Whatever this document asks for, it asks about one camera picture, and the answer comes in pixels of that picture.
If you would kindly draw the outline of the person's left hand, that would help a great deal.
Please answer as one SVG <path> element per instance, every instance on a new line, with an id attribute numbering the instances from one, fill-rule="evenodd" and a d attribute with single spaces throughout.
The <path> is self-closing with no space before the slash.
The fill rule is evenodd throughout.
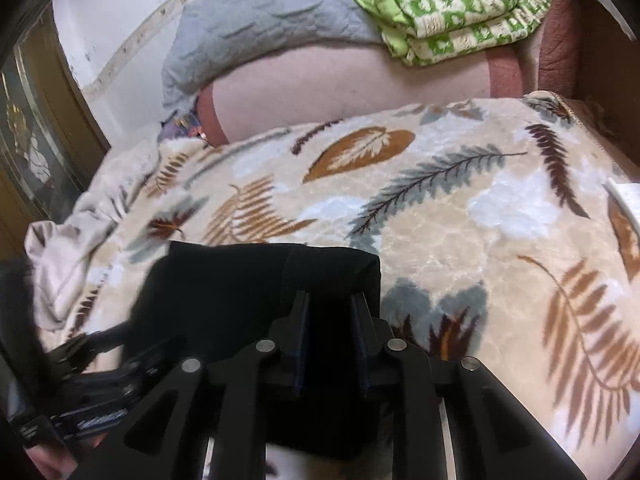
<path id="1" fill-rule="evenodd" d="M 44 442 L 25 452 L 47 480 L 68 479 L 79 465 L 78 457 L 60 441 Z"/>

